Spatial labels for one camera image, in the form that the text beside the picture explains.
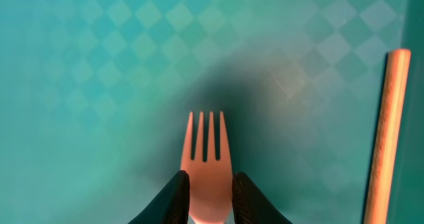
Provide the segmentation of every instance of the wooden stick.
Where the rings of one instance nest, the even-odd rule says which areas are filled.
[[[364,224],[386,224],[411,51],[389,53]]]

